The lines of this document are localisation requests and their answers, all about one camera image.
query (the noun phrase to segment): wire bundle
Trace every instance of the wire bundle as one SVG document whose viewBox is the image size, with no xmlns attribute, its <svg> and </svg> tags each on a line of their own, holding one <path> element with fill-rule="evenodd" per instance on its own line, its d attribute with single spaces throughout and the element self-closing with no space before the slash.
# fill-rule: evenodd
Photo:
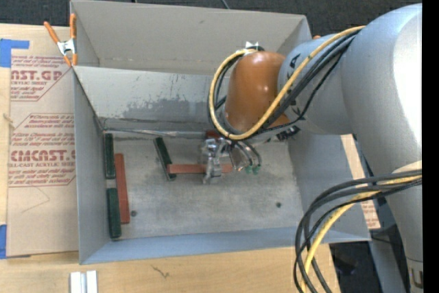
<svg viewBox="0 0 439 293">
<path fill-rule="evenodd" d="M 311 292 L 317 293 L 316 288 L 308 276 L 309 268 L 312 265 L 324 291 L 326 293 L 331 292 L 320 272 L 317 262 L 314 259 L 314 254 L 324 235 L 340 218 L 340 216 L 358 202 L 389 196 L 396 192 L 421 184 L 422 169 L 418 169 L 414 171 L 398 172 L 395 174 L 352 180 L 336 185 L 321 193 L 311 203 L 307 212 L 302 217 L 296 232 L 296 261 L 294 262 L 293 276 L 298 291 L 303 293 L 308 287 Z M 311 217 L 313 213 L 324 205 L 330 204 L 334 200 L 346 199 L 348 196 L 352 197 L 326 211 L 313 223 L 311 228 Z M 307 257 L 305 261 L 303 261 L 302 254 L 305 249 L 307 249 Z M 302 275 L 301 282 L 298 280 L 298 270 Z"/>
<path fill-rule="evenodd" d="M 285 83 L 283 88 L 279 91 L 276 98 L 273 100 L 269 108 L 266 110 L 262 118 L 248 131 L 241 134 L 233 134 L 227 131 L 221 124 L 219 123 L 216 110 L 224 103 L 225 97 L 223 97 L 220 101 L 217 100 L 217 96 L 221 89 L 222 80 L 224 79 L 225 73 L 237 62 L 237 60 L 251 52 L 253 49 L 243 49 L 237 51 L 236 53 L 227 57 L 223 63 L 219 66 L 215 75 L 213 76 L 211 87 L 209 90 L 209 115 L 210 118 L 217 128 L 218 132 L 222 134 L 227 139 L 233 141 L 241 141 L 244 139 L 251 138 L 257 134 L 265 133 L 271 130 L 284 128 L 286 126 L 290 126 L 296 123 L 302 116 L 306 113 L 311 100 L 314 95 L 317 93 L 318 89 L 322 86 L 323 82 L 327 79 L 330 72 L 335 68 L 336 64 L 340 60 L 341 54 L 344 50 L 347 49 L 355 35 L 362 29 L 364 26 L 350 28 L 343 32 L 340 32 L 330 39 L 324 41 L 320 44 L 316 49 L 314 49 L 297 67 L 297 69 L 293 72 L 292 76 Z M 297 80 L 298 76 L 302 72 L 302 70 L 309 64 L 309 62 L 315 58 L 318 54 L 321 56 L 313 63 L 313 66 L 308 70 L 308 72 L 304 75 L 304 77 L 300 80 L 300 82 L 292 89 L 293 83 Z M 312 81 L 321 70 L 326 67 L 330 62 L 335 60 L 335 63 L 330 67 L 330 69 L 323 75 L 320 82 L 316 85 L 313 90 L 304 111 L 300 114 L 300 116 L 293 122 L 289 122 L 288 124 L 277 126 L 275 128 L 269 128 L 274 121 L 278 119 L 279 116 L 283 114 L 283 112 L 290 106 L 291 102 L 294 101 L 298 97 L 298 95 L 303 91 L 303 89 Z"/>
</svg>

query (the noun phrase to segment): wooden board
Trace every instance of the wooden board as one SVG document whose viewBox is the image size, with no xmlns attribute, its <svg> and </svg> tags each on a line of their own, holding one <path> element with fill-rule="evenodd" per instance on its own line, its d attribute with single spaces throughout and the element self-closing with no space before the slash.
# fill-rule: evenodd
<svg viewBox="0 0 439 293">
<path fill-rule="evenodd" d="M 321 245 L 316 258 L 329 287 L 340 293 L 329 246 Z M 1 260 L 0 287 L 8 293 L 68 292 L 70 272 L 96 270 L 99 293 L 291 293 L 297 292 L 292 279 L 293 260 L 293 248 L 84 266 L 77 264 L 77 252 L 34 255 Z"/>
</svg>

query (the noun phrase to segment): blue tape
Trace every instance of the blue tape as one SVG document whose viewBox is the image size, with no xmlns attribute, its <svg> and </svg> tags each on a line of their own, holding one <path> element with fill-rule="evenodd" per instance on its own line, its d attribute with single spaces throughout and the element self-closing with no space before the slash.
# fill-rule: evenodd
<svg viewBox="0 0 439 293">
<path fill-rule="evenodd" d="M 0 225 L 0 259 L 6 259 L 6 225 Z"/>
<path fill-rule="evenodd" d="M 13 49 L 29 49 L 29 41 L 0 39 L 0 67 L 11 67 Z"/>
</svg>

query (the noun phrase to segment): cardboard sheet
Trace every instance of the cardboard sheet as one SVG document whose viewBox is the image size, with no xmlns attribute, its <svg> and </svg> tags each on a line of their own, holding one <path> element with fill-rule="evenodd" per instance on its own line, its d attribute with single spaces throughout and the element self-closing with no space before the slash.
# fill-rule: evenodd
<svg viewBox="0 0 439 293">
<path fill-rule="evenodd" d="M 61 40 L 69 37 L 67 28 L 56 31 Z M 0 25 L 0 38 L 28 46 L 12 46 L 10 67 L 3 68 L 10 78 L 10 109 L 2 119 L 10 133 L 8 178 L 1 178 L 8 180 L 6 255 L 76 250 L 71 70 L 43 26 Z"/>
</svg>

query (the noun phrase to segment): yellow cable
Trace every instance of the yellow cable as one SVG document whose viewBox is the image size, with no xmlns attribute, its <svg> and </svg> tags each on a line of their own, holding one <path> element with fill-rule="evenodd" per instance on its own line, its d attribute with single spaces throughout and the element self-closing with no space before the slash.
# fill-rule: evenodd
<svg viewBox="0 0 439 293">
<path fill-rule="evenodd" d="M 348 30 L 344 30 L 343 32 L 340 32 L 334 36 L 332 36 L 330 39 L 324 41 L 322 44 L 320 44 L 317 48 L 315 48 L 302 62 L 301 64 L 298 66 L 298 68 L 293 72 L 293 75 L 289 78 L 289 80 L 285 83 L 285 85 L 283 86 L 283 88 L 281 89 L 281 91 L 278 93 L 278 95 L 276 96 L 276 98 L 273 100 L 272 104 L 270 105 L 270 107 L 266 110 L 266 112 L 264 113 L 264 115 L 262 116 L 262 118 L 260 118 L 260 120 L 253 126 L 251 127 L 251 129 L 249 129 L 248 131 L 242 133 L 242 134 L 232 134 L 229 131 L 225 130 L 220 123 L 218 122 L 216 116 L 215 116 L 215 105 L 213 103 L 213 95 L 215 92 L 215 85 L 216 82 L 218 80 L 218 77 L 220 76 L 222 69 L 226 66 L 226 64 L 228 62 L 230 62 L 231 60 L 233 60 L 234 58 L 236 58 L 239 55 L 243 55 L 246 53 L 250 53 L 252 50 L 249 49 L 243 49 L 241 51 L 237 51 L 236 53 L 232 54 L 231 56 L 229 56 L 227 59 L 225 59 L 225 61 L 223 61 L 223 63 L 218 67 L 218 70 L 215 72 L 215 75 L 213 76 L 212 79 L 212 83 L 211 83 L 211 88 L 209 90 L 209 113 L 211 115 L 211 119 L 213 124 L 215 125 L 215 127 L 218 129 L 218 131 L 226 136 L 229 139 L 232 139 L 234 141 L 240 141 L 242 139 L 248 138 L 250 136 L 252 136 L 252 134 L 254 134 L 258 129 L 260 129 L 260 127 L 267 121 L 267 119 L 270 117 L 270 115 L 273 113 L 273 111 L 276 109 L 276 107 L 279 105 L 279 103 L 281 102 L 283 96 L 286 94 L 286 92 L 288 92 L 289 88 L 292 86 L 292 84 L 294 83 L 294 81 L 296 80 L 296 78 L 300 75 L 300 72 L 305 68 L 305 66 L 307 66 L 307 64 L 317 55 L 319 54 L 325 47 L 327 47 L 328 45 L 330 45 L 331 43 L 335 42 L 337 39 L 346 36 L 350 33 L 353 33 L 357 30 L 360 30 L 361 28 L 364 28 L 365 26 L 359 26 L 359 27 L 353 27 L 350 28 Z"/>
<path fill-rule="evenodd" d="M 390 184 L 394 184 L 394 183 L 410 182 L 413 180 L 417 180 L 419 178 L 422 178 L 422 175 L 410 176 L 410 177 L 398 178 L 396 180 L 384 181 L 384 182 L 382 182 L 382 184 L 390 185 Z M 357 194 L 356 196 L 352 197 L 351 200 L 364 199 L 364 198 L 367 198 L 369 196 L 373 196 L 374 194 L 379 193 L 379 192 L 380 191 L 369 191 L 366 193 Z M 323 224 L 323 226 L 320 228 L 320 230 L 318 231 L 318 233 L 316 235 L 316 238 L 313 240 L 313 244 L 311 245 L 311 248 L 309 249 L 309 251 L 307 253 L 307 258 L 306 258 L 305 263 L 304 263 L 305 272 L 307 274 L 309 271 L 309 267 L 311 266 L 312 259 L 314 258 L 314 255 L 317 251 L 317 247 L 320 245 L 320 242 L 323 240 L 323 237 L 326 235 L 326 233 L 332 227 L 332 225 L 335 223 L 335 221 L 337 221 L 340 218 L 340 216 L 342 216 L 346 211 L 348 211 L 351 207 L 353 207 L 354 204 L 355 203 L 347 204 L 347 205 L 344 205 L 343 207 L 340 207 L 339 209 L 337 209 L 328 218 L 328 220 Z M 306 283 L 305 283 L 304 279 L 302 279 L 302 281 L 300 282 L 300 287 L 302 288 L 303 292 L 306 292 Z"/>
</svg>

